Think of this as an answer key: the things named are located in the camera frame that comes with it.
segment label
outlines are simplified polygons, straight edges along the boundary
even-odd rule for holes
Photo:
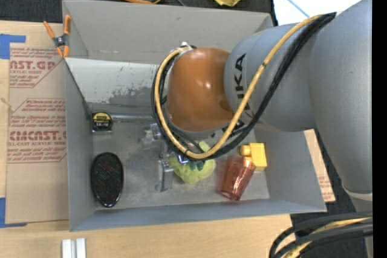
[[[10,118],[7,161],[60,161],[67,154],[66,137],[65,99],[28,98]]]
[[[113,126],[112,117],[106,112],[92,113],[93,132],[110,132]]]
[[[34,88],[61,60],[55,49],[12,48],[10,88]]]

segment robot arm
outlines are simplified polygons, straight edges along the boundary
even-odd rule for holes
[[[323,16],[314,23],[304,24],[293,33],[289,32],[293,28],[294,25],[283,25],[245,38],[226,57],[223,76],[217,68],[218,74],[212,79],[207,77],[201,82],[187,79],[183,87],[210,92],[212,85],[218,85],[223,80],[224,89],[217,90],[215,105],[218,110],[223,110],[223,118],[218,120],[226,124],[236,126],[237,122],[232,116],[237,115],[240,123],[253,124],[269,131],[316,129],[357,211],[372,210],[372,0],[362,0],[336,16]],[[289,33],[289,38],[280,45],[268,63],[268,55]],[[297,50],[296,55],[289,57],[294,50]],[[174,79],[181,77],[177,70],[180,60],[182,64],[184,58],[181,56],[176,60],[171,69],[170,91],[176,91]],[[214,58],[191,57],[186,68],[203,66],[204,63],[209,66],[208,63],[214,63]],[[256,73],[263,71],[262,66],[264,72],[257,77]],[[180,73],[185,75],[187,70],[181,70]],[[252,81],[253,91],[248,94]],[[206,102],[207,97],[205,95],[199,103]],[[160,124],[167,127],[166,123],[169,122],[193,137],[207,134],[208,127],[192,130],[194,127],[189,124],[190,121],[203,120],[203,107],[206,105],[198,105],[198,100],[186,99],[168,95],[168,111],[165,114],[169,119]],[[186,118],[186,123],[176,126],[173,124],[174,108],[179,100],[184,100],[185,105],[194,102],[196,106],[188,109],[191,115]],[[210,121],[211,115],[215,113],[206,115],[204,121]],[[172,147],[177,143],[170,141]],[[179,150],[191,159],[222,155],[219,151],[222,150],[221,145],[219,150],[205,155],[184,148]],[[372,239],[367,241],[372,256]]]

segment green sponge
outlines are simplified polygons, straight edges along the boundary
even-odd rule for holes
[[[215,160],[191,161],[189,164],[181,164],[177,157],[169,158],[169,164],[174,168],[174,172],[183,182],[193,184],[202,179],[208,178],[215,170]]]

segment cardboard sheet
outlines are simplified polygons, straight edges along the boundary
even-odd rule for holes
[[[61,24],[52,28],[63,33]],[[1,22],[0,33],[25,41],[11,37],[9,99],[2,105],[10,112],[5,222],[67,219],[64,61],[41,23]]]

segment gray panel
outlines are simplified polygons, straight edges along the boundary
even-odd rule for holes
[[[65,93],[69,219],[72,228],[91,216],[94,211],[89,181],[93,143],[82,96],[67,66],[65,66]]]
[[[247,35],[272,26],[268,13],[90,0],[62,5],[92,59],[160,63],[184,41],[230,51]],[[71,57],[84,57],[78,44],[70,36]]]
[[[151,86],[157,65],[67,58],[90,109],[108,105],[111,114],[151,115]]]
[[[271,199],[324,210],[325,203],[305,134],[256,129],[255,135],[257,141],[266,146],[266,178]]]
[[[97,211],[87,220],[74,226],[71,231],[249,218],[288,214],[289,210],[294,210],[292,213],[322,211],[320,208],[307,205],[272,200],[126,208],[123,210]]]

